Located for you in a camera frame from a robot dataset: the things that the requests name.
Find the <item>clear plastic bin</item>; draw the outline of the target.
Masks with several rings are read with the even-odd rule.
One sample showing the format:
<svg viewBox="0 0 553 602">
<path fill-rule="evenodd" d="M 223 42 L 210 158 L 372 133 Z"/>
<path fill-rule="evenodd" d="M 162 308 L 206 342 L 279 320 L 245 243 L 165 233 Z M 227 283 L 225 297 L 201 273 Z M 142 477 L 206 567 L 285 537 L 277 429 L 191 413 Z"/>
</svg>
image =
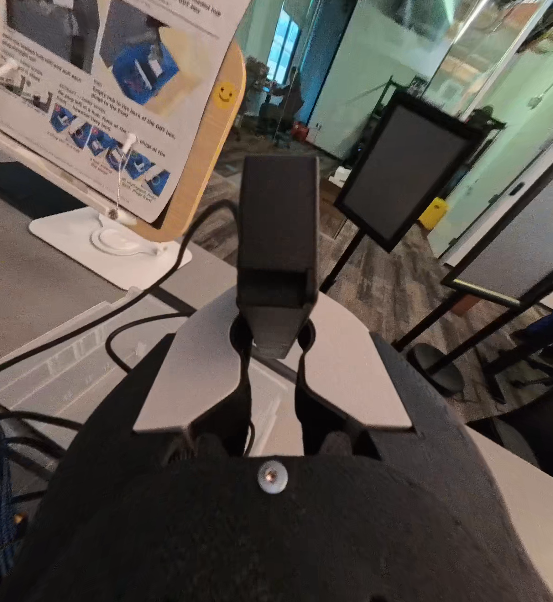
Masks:
<svg viewBox="0 0 553 602">
<path fill-rule="evenodd" d="M 120 308 L 138 292 L 130 290 L 114 303 L 101 302 L 25 344 L 0 360 L 0 364 L 44 342 L 72 332 Z M 118 327 L 150 316 L 192 313 L 189 305 L 169 293 L 149 295 L 118 316 L 71 338 L 53 349 L 23 360 L 0 372 L 0 412 L 28 410 L 83 424 L 105 396 L 126 376 L 107 355 L 105 342 Z M 133 326 L 117 335 L 112 349 L 122 361 L 135 367 L 166 334 L 178 330 L 185 318 L 163 319 Z M 303 452 L 302 432 L 295 416 L 296 374 L 273 360 L 253 356 L 249 365 L 252 391 L 252 422 L 255 441 L 252 456 L 296 456 Z M 37 422 L 30 425 L 62 447 L 70 445 L 75 432 Z"/>
</svg>

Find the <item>black office chair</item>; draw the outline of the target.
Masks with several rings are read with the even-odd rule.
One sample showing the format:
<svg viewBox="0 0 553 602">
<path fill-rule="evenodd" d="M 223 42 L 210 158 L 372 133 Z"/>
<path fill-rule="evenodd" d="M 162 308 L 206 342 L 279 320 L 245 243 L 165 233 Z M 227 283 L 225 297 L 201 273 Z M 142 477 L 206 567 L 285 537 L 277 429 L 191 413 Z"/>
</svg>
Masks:
<svg viewBox="0 0 553 602">
<path fill-rule="evenodd" d="M 273 81 L 266 101 L 260 106 L 255 135 L 272 135 L 275 146 L 284 140 L 286 148 L 291 148 L 291 132 L 297 113 L 303 107 L 301 76 L 296 65 L 290 69 L 288 82 L 279 86 Z"/>
</svg>

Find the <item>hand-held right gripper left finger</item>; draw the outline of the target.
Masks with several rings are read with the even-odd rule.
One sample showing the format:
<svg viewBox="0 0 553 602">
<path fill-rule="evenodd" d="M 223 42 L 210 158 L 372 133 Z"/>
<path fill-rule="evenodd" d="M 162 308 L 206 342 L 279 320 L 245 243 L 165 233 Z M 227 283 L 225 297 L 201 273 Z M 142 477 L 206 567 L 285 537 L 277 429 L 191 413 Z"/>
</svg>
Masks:
<svg viewBox="0 0 553 602">
<path fill-rule="evenodd" d="M 251 348 L 250 328 L 231 287 L 176 331 L 134 431 L 245 435 Z"/>
</svg>

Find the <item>instruction sheet on stand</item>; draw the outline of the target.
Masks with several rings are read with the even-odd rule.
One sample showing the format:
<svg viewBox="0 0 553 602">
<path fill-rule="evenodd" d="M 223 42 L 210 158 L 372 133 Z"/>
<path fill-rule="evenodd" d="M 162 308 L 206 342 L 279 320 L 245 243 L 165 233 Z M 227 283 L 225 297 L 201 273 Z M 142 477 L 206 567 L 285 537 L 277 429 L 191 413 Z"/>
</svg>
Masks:
<svg viewBox="0 0 553 602">
<path fill-rule="evenodd" d="M 212 88 L 180 180 L 167 206 L 152 223 L 138 218 L 137 215 L 120 206 L 117 200 L 97 192 L 2 130 L 0 130 L 0 153 L 6 155 L 10 162 L 21 164 L 25 169 L 35 173 L 39 179 L 53 184 L 100 213 L 111 209 L 117 213 L 120 210 L 124 211 L 127 217 L 134 218 L 136 221 L 130 228 L 147 240 L 157 243 L 173 240 L 181 236 L 189 227 L 234 122 L 235 112 L 241 104 L 242 86 L 245 80 L 243 63 L 242 51 L 234 36 L 227 48 L 217 82 Z M 213 101 L 213 91 L 216 85 L 223 81 L 234 84 L 238 89 L 235 104 L 230 108 L 219 108 Z"/>
</svg>

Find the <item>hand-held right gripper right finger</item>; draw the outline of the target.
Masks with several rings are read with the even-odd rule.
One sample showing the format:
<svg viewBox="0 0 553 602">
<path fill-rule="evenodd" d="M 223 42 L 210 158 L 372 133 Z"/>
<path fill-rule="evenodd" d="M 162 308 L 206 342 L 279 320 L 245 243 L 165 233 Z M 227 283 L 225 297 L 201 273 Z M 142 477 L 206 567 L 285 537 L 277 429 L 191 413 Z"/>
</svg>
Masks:
<svg viewBox="0 0 553 602">
<path fill-rule="evenodd" d="M 412 420 L 363 322 L 318 293 L 308 326 L 299 367 L 310 392 L 367 427 L 410 430 Z"/>
</svg>

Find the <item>black monitor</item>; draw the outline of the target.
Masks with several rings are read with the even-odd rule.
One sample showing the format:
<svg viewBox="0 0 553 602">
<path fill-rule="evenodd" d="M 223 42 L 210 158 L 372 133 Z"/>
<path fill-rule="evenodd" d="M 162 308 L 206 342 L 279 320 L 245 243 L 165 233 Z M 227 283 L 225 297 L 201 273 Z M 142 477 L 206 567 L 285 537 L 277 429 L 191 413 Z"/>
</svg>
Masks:
<svg viewBox="0 0 553 602">
<path fill-rule="evenodd" d="M 363 237 L 390 253 L 484 138 L 483 127 L 397 90 L 333 204 L 358 230 L 320 292 L 333 286 Z"/>
</svg>

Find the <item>white stand base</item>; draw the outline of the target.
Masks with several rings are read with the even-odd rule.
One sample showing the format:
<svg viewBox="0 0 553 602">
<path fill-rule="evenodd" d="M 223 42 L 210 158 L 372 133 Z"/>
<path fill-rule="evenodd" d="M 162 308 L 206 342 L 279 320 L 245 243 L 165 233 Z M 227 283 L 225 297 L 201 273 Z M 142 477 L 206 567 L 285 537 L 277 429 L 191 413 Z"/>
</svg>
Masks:
<svg viewBox="0 0 553 602">
<path fill-rule="evenodd" d="M 180 245 L 149 241 L 120 210 L 85 207 L 33 220 L 30 232 L 121 290 L 144 290 L 175 264 Z"/>
</svg>

